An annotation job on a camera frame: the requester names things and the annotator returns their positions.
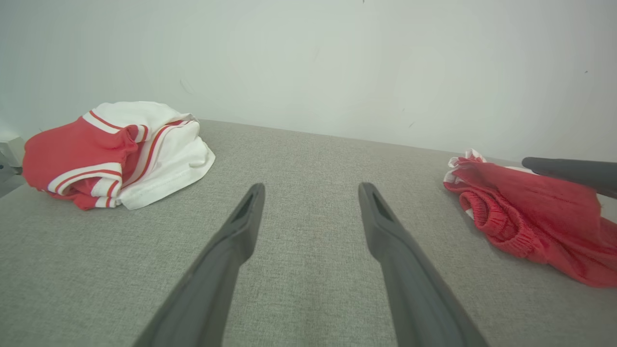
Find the gray fabric surface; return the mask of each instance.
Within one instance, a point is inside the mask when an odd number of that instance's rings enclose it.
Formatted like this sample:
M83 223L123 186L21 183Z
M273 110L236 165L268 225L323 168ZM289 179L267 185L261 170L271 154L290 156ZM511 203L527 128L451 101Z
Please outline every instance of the gray fabric surface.
M491 247L442 186L452 153L203 121L199 182L143 209L0 199L0 345L128 346L255 182L266 205L227 346L392 346L357 185L373 182L492 346L607 346L617 291Z

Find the red and white shirt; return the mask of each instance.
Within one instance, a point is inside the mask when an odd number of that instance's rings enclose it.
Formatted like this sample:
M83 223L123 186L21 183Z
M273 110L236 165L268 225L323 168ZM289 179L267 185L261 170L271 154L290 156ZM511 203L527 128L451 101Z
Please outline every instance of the red and white shirt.
M550 264L586 285L617 286L617 224L588 186L502 167L468 150L444 186L495 247Z
M105 103L28 140L23 176L80 209L138 209L199 180L214 159L191 114L156 102Z

